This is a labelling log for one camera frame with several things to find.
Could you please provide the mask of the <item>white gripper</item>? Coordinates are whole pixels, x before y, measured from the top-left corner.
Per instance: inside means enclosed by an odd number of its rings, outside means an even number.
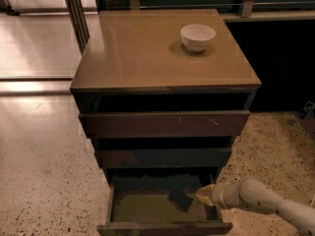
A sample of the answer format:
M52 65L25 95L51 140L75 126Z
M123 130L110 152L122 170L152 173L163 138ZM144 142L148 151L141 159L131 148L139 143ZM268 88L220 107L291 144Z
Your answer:
M212 190L213 201L208 197ZM223 209L231 209L238 207L240 204L239 186L232 183L217 183L216 185L207 185L200 188L196 192L196 196L201 197L200 201L208 207L213 207L216 205L217 207Z

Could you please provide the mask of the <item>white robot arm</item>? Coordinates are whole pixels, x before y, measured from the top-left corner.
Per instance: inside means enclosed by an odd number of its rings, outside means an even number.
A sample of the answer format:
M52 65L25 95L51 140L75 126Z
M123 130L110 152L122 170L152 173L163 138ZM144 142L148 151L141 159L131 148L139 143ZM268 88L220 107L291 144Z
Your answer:
M285 199L255 179L244 179L240 183L211 184L200 188L196 197L209 207L275 214L294 226L303 236L315 236L314 207Z

